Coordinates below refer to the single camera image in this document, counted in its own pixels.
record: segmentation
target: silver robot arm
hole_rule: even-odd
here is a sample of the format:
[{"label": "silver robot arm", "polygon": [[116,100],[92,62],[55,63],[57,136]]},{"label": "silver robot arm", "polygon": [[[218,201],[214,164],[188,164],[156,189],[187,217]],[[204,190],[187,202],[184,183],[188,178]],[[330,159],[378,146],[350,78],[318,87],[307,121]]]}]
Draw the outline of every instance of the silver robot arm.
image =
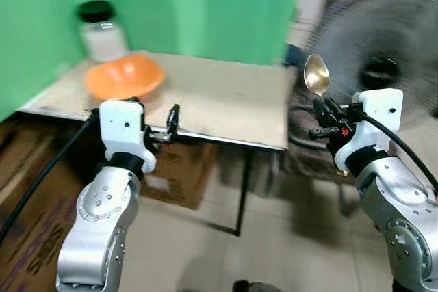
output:
[{"label": "silver robot arm", "polygon": [[438,291],[438,207],[397,157],[368,164],[356,179],[361,206],[383,234],[394,280],[415,292]]},{"label": "silver robot arm", "polygon": [[393,133],[400,126],[403,94],[383,89],[361,92],[339,106],[328,98],[313,102],[322,129],[312,139],[328,138],[338,170],[350,171],[361,206],[383,234],[394,291],[438,292],[438,206],[427,188],[397,157],[390,157],[389,137],[361,114]]},{"label": "silver robot arm", "polygon": [[76,220],[58,258],[59,292],[117,292],[140,181],[155,167],[155,157],[145,147],[150,131],[141,104],[106,101],[99,107],[99,120],[109,163],[79,195]]}]

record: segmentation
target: black cable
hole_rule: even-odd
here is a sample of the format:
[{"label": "black cable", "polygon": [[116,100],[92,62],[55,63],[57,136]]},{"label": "black cable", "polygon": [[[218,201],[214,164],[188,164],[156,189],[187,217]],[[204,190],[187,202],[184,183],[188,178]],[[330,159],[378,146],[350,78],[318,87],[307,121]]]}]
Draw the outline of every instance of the black cable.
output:
[{"label": "black cable", "polygon": [[438,181],[433,176],[432,172],[429,171],[429,169],[426,167],[426,165],[420,160],[420,158],[414,153],[414,151],[407,146],[405,142],[403,142],[400,137],[398,137],[395,133],[390,131],[387,127],[385,127],[383,124],[381,124],[379,121],[371,118],[370,116],[363,114],[363,120],[366,122],[369,122],[376,128],[380,129],[382,132],[384,132],[389,138],[391,138],[399,147],[408,154],[408,156],[414,161],[414,163],[420,168],[420,170],[423,172],[424,176],[430,181],[433,188],[435,188],[435,191],[438,191]]},{"label": "black cable", "polygon": [[41,172],[40,176],[25,190],[23,196],[16,204],[14,210],[12,210],[11,214],[6,218],[6,221],[3,223],[0,230],[0,247],[3,243],[3,240],[6,238],[9,230],[14,224],[17,217],[20,215],[20,212],[23,210],[27,201],[32,197],[38,186],[44,180],[45,176],[53,169],[56,163],[62,159],[62,157],[66,154],[67,150],[80,138],[88,129],[92,126],[94,122],[99,119],[97,114],[92,114],[87,122],[80,128],[80,130],[76,133],[76,135],[68,141],[68,143],[59,151],[58,154],[50,161],[47,167]]}]

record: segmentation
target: cardboard box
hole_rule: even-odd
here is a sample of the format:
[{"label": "cardboard box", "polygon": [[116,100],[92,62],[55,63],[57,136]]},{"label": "cardboard box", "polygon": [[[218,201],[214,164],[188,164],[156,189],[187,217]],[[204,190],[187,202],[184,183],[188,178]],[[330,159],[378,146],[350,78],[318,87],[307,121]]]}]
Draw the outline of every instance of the cardboard box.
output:
[{"label": "cardboard box", "polygon": [[[53,158],[53,130],[0,125],[0,226]],[[86,183],[59,162],[37,188],[0,245],[0,292],[56,291],[57,257]]]},{"label": "cardboard box", "polygon": [[197,209],[216,158],[212,144],[175,143],[162,146],[157,165],[145,176],[143,196]]}]

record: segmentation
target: black shoe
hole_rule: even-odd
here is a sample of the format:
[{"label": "black shoe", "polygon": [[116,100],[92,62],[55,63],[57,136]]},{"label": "black shoe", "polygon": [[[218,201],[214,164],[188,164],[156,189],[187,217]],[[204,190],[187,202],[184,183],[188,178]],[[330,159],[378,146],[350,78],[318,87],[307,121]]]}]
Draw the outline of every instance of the black shoe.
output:
[{"label": "black shoe", "polygon": [[233,284],[233,292],[249,292],[249,286],[247,280],[238,280]]}]

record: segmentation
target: white jar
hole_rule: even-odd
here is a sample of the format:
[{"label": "white jar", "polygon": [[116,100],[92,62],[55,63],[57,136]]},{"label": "white jar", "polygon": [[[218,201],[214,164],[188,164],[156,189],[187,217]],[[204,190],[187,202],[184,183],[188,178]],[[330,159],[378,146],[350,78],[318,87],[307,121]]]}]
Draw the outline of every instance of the white jar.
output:
[{"label": "white jar", "polygon": [[90,54],[97,62],[110,62],[128,56],[122,28],[114,22],[111,3],[94,0],[79,6],[78,15],[84,22],[81,37]]}]

